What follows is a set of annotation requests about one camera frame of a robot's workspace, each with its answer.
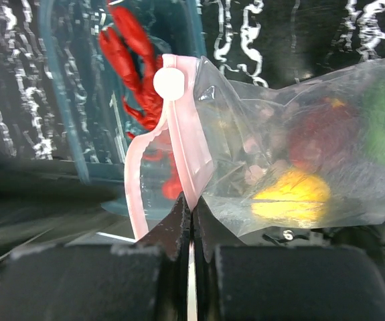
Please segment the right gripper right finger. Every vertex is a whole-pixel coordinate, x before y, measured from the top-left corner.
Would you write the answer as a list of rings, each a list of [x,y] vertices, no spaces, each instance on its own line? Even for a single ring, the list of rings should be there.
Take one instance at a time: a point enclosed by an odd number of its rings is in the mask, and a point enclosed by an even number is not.
[[[205,201],[192,213],[199,320],[385,320],[385,243],[342,227],[327,245],[244,245]]]

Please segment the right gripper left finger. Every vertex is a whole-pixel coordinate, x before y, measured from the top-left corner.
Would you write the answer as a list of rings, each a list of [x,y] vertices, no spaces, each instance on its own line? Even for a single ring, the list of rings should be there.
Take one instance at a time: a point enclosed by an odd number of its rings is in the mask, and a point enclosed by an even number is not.
[[[0,320],[186,320],[190,219],[180,195],[132,245],[14,251],[0,273]]]

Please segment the yellow fake fruit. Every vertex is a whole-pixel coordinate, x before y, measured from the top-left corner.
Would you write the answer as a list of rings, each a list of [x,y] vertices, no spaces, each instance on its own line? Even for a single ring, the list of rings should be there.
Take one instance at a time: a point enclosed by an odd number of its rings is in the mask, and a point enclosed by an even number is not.
[[[277,223],[312,225],[326,214],[330,198],[331,189],[321,177],[292,167],[252,197],[251,211]]]

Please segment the clear zip top bag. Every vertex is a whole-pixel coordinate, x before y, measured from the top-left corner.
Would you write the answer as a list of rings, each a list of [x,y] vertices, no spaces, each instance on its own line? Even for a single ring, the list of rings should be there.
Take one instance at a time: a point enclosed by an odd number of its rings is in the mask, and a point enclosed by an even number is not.
[[[237,236],[272,226],[317,229],[385,221],[385,165],[364,150],[364,94],[380,78],[385,78],[385,58],[271,90],[227,80],[207,58],[165,54],[153,80],[163,99],[159,123],[133,139],[125,158],[134,236],[142,238],[150,220],[164,218],[179,195],[190,209],[203,199]],[[304,226],[257,217],[252,197],[296,167],[287,146],[295,119],[324,97],[339,98],[360,112],[350,156],[331,170],[305,171],[331,189],[326,214]]]

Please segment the red fake lobster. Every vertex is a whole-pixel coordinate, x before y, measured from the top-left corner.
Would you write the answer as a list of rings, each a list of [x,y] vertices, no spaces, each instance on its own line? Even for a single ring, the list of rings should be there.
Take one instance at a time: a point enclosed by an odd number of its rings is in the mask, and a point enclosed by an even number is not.
[[[162,68],[161,55],[156,55],[147,32],[126,7],[108,4],[114,27],[106,27],[98,36],[99,46],[123,84],[132,93],[140,110],[123,99],[125,112],[147,132],[159,123],[163,99],[156,93],[153,79]]]

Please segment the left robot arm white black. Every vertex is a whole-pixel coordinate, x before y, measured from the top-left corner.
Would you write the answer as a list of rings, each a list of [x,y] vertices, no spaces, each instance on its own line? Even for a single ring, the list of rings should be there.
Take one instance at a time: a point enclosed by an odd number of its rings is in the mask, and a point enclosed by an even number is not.
[[[108,227],[119,216],[101,205],[116,197],[109,187],[47,178],[0,160],[0,249],[41,233],[57,239]]]

